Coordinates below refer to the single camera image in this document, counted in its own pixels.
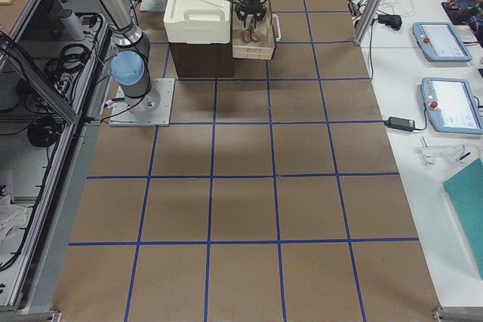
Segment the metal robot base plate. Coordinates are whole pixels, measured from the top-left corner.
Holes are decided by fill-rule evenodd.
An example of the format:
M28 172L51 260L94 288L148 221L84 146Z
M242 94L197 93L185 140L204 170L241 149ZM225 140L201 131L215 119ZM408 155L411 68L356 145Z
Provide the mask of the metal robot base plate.
M137 100L127 98L120 86L116 97L122 98L115 103L112 112L114 117L108 119L113 127L168 127L175 87L174 78L152 78L151 91L137 104Z

